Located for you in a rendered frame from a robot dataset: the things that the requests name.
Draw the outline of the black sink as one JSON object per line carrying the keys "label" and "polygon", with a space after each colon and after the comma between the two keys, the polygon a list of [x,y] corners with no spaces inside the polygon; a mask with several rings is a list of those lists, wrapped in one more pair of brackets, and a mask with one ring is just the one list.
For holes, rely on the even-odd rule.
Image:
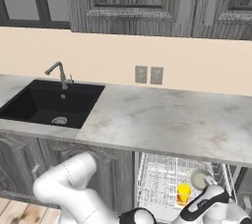
{"label": "black sink", "polygon": [[0,119],[81,129],[104,85],[34,80],[0,107]]}

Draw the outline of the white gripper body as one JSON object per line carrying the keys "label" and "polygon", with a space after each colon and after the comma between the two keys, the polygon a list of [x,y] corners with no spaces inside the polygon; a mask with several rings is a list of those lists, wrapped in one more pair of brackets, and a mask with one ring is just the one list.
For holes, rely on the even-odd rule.
{"label": "white gripper body", "polygon": [[217,185],[218,183],[215,181],[215,179],[213,178],[213,177],[211,177],[211,176],[206,176],[205,178],[204,178],[204,180],[205,180],[205,183],[208,185],[208,186],[211,186],[211,185]]}

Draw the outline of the grey-green bowl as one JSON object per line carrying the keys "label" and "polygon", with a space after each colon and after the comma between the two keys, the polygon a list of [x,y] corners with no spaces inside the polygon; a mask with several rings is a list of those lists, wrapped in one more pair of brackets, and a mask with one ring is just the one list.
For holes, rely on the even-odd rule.
{"label": "grey-green bowl", "polygon": [[195,189],[202,191],[208,185],[205,179],[210,175],[211,173],[205,169],[194,170],[190,176],[192,186]]}

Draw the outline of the grey wood base cupboard door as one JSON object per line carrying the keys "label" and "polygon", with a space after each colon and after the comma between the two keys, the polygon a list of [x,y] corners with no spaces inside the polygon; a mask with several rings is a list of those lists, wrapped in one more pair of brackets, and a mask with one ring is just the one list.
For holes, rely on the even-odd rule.
{"label": "grey wood base cupboard door", "polygon": [[38,139],[48,168],[82,152],[90,153],[97,164],[97,171],[89,182],[102,200],[115,213],[130,210],[134,203],[133,152],[108,147]]}
{"label": "grey wood base cupboard door", "polygon": [[252,203],[252,168],[242,167],[235,182],[238,204],[245,210],[243,198],[250,197]]}
{"label": "grey wood base cupboard door", "polygon": [[46,165],[36,138],[0,133],[0,196],[38,203],[32,192],[35,163],[40,176]]}

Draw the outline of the grey wall socket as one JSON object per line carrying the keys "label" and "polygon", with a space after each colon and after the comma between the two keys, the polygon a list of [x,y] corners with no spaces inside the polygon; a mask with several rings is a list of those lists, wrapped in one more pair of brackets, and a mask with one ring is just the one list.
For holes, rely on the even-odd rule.
{"label": "grey wall socket", "polygon": [[162,84],[163,67],[151,67],[151,84]]}
{"label": "grey wall socket", "polygon": [[135,82],[138,84],[145,84],[147,82],[147,66],[136,66],[135,67]]}

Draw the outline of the grey wood wall cupboard door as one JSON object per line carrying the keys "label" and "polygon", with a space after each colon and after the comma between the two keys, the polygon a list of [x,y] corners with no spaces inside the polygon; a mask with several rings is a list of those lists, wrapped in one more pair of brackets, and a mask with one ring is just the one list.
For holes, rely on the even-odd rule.
{"label": "grey wood wall cupboard door", "polygon": [[71,31],[148,36],[190,35],[194,0],[182,24],[181,0],[67,0]]}
{"label": "grey wood wall cupboard door", "polygon": [[215,18],[205,26],[208,0],[197,0],[192,36],[252,41],[252,0],[217,0]]}

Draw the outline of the yellow cup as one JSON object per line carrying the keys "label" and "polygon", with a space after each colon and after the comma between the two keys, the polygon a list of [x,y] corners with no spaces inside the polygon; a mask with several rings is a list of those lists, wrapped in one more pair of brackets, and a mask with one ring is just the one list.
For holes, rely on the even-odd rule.
{"label": "yellow cup", "polygon": [[191,195],[191,187],[188,184],[179,184],[177,186],[177,203],[186,205]]}

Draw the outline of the grey metal tap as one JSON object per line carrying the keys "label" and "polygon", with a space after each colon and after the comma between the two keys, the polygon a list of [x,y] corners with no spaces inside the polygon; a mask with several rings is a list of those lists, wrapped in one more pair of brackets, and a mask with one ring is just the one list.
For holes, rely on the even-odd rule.
{"label": "grey metal tap", "polygon": [[55,64],[53,64],[49,69],[47,69],[44,73],[46,75],[50,75],[50,73],[55,69],[55,68],[59,68],[59,71],[60,71],[60,82],[61,82],[61,85],[62,85],[62,89],[67,89],[68,88],[68,85],[69,84],[73,84],[74,83],[74,80],[72,78],[72,75],[70,75],[70,79],[67,80],[66,79],[66,76],[65,76],[65,73],[64,73],[64,68],[63,68],[63,64],[58,61],[56,62]]}

